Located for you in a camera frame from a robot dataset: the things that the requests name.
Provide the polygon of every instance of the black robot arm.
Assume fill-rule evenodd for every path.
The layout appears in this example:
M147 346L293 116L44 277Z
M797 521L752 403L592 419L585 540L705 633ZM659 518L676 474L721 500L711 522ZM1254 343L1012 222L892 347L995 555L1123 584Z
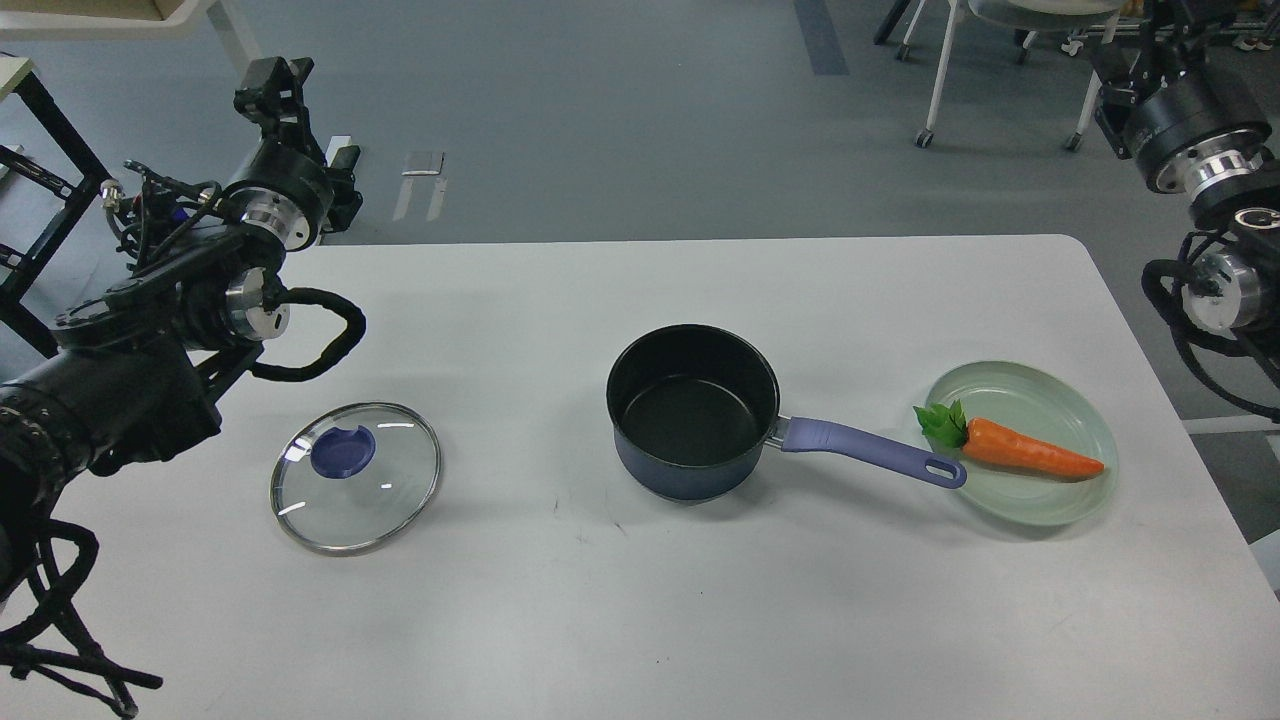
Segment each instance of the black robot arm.
M90 470L109 475L131 462L164 461L219 432L218 400L244 373L301 382L324 373L365 332L360 309L332 292L285 288L285 254L323 232L346 229L361 205L348 146L326 165L311 135L302 82L310 59L255 60L236 91L236 108L259 124L257 149L227 186L187 184L141 163L129 200L104 183L106 219L132 275L102 296L59 315L59 352L27 374L0 383L0 601L22 583L36 610L0 632L0 665L15 678L37 673L106 702L132 717L127 684L155 688L160 678L115 665L72 606L97 553L83 528L52 519L67 484ZM288 325L289 304L326 307L346 329L305 368L257 361L264 342ZM212 351L196 364L192 350ZM76 546L59 569L52 541ZM77 655L32 641L56 628ZM110 696L55 667L102 676Z
M1190 196L1197 231L1142 275L1179 357L1224 400L1280 423L1280 409L1229 391L1192 350L1249 357L1280 388L1280 163L1247 85L1208 56L1234 19L1229 0L1148 0L1137 55L1107 44L1093 56L1096 120L1152 192Z

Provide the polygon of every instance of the green plate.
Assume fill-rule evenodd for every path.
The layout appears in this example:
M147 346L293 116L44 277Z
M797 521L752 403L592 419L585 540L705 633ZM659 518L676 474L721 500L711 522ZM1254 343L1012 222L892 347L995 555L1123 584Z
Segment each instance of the green plate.
M987 418L1106 465L1093 478L1065 483L934 446L934 452L955 457L969 471L968 482L956 491L969 502L1014 523L1053 527L1092 515L1111 497L1116 484L1115 438L1098 411L1062 380L1016 363L973 363L938 378L925 402L950 406L956 400L968 418Z

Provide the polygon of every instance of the green leaves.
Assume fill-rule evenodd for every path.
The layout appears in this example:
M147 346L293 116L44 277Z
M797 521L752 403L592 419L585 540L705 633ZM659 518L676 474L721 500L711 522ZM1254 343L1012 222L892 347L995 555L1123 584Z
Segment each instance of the green leaves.
M915 419L920 421L924 437L933 438L938 445L964 447L964 443L969 442L968 421L959 400L952 402L951 407L941 402L934 402L928 409L915 407Z

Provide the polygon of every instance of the blue lid knob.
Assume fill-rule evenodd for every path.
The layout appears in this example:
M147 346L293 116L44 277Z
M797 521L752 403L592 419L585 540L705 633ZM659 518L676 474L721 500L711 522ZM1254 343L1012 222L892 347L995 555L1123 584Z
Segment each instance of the blue lid knob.
M349 478L369 465L376 447L374 433L365 425L353 430L329 428L311 445L311 469L324 478Z

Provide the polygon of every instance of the toy carrot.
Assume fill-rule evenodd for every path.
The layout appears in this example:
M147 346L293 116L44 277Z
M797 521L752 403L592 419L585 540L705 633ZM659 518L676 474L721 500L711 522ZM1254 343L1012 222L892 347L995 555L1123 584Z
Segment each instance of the toy carrot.
M986 418L966 423L959 400L951 407L941 402L928 409L916 407L915 418L924 437L946 447L959 447L969 457L993 465L1039 470L1068 482L1097 475L1105 468L1092 457L1024 436Z

